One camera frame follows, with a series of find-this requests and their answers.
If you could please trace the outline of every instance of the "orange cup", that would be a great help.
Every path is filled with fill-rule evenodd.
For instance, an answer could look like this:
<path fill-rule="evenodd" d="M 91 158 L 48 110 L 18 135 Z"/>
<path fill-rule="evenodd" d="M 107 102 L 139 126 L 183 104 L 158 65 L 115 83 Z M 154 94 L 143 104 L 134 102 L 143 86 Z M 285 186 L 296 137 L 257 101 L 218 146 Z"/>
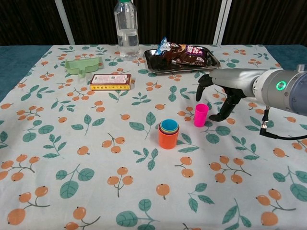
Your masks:
<path fill-rule="evenodd" d="M 178 138 L 178 134 L 179 134 L 179 129 L 176 133 L 174 134 L 164 134 L 161 130 L 160 127 L 158 128 L 158 132 L 159 132 L 159 145 L 166 149 L 166 150 L 170 150 L 173 147 L 176 146 L 177 144 L 177 138 Z"/>

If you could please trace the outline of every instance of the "water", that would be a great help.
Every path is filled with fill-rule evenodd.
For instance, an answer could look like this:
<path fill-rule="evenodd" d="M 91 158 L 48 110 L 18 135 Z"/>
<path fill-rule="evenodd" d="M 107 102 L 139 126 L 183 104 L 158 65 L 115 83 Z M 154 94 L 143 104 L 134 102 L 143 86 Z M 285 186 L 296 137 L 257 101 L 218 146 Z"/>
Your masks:
<path fill-rule="evenodd" d="M 117 37 L 121 59 L 124 61 L 137 60 L 140 52 L 137 30 L 118 30 Z"/>

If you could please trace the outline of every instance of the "black cable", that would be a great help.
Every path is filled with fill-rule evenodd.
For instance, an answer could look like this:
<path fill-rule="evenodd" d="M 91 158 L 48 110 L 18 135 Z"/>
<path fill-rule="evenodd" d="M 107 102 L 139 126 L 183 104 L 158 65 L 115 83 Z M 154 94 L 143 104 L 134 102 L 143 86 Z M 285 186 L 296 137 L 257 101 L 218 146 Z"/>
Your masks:
<path fill-rule="evenodd" d="M 262 118 L 262 121 L 268 122 L 269 121 L 269 107 L 264 110 L 264 116 Z M 307 135 L 299 136 L 299 137 L 281 137 L 279 135 L 267 132 L 266 127 L 261 127 L 260 129 L 260 135 L 268 137 L 268 138 L 274 138 L 274 139 L 280 139 L 280 140 L 300 140 L 307 138 Z"/>

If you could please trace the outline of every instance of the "white pole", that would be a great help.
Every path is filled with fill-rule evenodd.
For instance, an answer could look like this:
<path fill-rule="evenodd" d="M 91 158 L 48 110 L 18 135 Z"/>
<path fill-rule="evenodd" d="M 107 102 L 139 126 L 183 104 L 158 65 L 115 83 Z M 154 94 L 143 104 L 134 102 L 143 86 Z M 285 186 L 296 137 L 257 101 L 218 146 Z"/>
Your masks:
<path fill-rule="evenodd" d="M 54 1 L 57 5 L 59 16 L 61 17 L 61 21 L 62 21 L 64 30 L 65 30 L 66 36 L 68 38 L 69 44 L 75 45 L 75 41 L 74 41 L 73 36 L 72 36 L 71 27 L 70 27 L 68 19 L 67 19 L 67 15 L 66 15 L 66 12 L 65 12 L 63 2 L 62 2 L 62 0 L 54 0 Z"/>
<path fill-rule="evenodd" d="M 219 13 L 219 17 L 218 17 L 217 25 L 215 29 L 213 45 L 220 45 L 222 43 L 231 2 L 232 0 L 222 0 L 220 13 Z"/>

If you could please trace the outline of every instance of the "metal tray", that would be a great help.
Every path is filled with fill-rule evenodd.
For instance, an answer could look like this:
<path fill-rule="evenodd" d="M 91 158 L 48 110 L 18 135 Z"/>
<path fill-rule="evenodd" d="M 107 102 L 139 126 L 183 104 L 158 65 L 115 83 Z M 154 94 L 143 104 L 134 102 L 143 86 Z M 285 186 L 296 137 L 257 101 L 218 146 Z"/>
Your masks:
<path fill-rule="evenodd" d="M 221 63 L 216 59 L 216 57 L 205 47 L 202 47 L 207 51 L 208 54 L 208 66 L 199 67 L 199 66 L 189 66 L 181 65 L 176 63 L 171 63 L 170 65 L 160 65 L 160 63 L 155 62 L 152 58 L 156 49 L 146 50 L 144 52 L 147 62 L 148 70 L 153 73 L 171 73 L 171 72 L 182 72 L 182 71 L 192 71 L 192 70 L 206 70 L 206 69 L 216 69 Z"/>

